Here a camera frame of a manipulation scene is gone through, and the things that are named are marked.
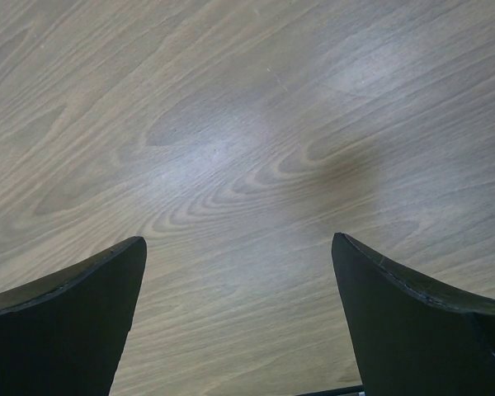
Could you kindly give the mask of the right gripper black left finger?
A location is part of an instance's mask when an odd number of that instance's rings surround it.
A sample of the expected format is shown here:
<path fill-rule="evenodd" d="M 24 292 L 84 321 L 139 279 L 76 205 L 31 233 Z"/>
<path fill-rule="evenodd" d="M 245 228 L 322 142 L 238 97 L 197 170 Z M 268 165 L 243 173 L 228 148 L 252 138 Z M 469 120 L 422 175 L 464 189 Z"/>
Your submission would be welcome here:
<path fill-rule="evenodd" d="M 147 245 L 132 237 L 0 293 L 0 395 L 108 395 Z"/>

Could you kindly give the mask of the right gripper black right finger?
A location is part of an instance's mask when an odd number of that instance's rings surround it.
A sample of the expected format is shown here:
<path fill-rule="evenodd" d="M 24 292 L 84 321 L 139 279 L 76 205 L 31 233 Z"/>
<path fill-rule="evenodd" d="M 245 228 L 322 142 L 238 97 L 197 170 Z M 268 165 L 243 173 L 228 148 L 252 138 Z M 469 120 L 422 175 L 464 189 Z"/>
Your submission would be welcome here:
<path fill-rule="evenodd" d="M 345 233 L 332 263 L 367 395 L 495 395 L 495 299 L 426 276 Z"/>

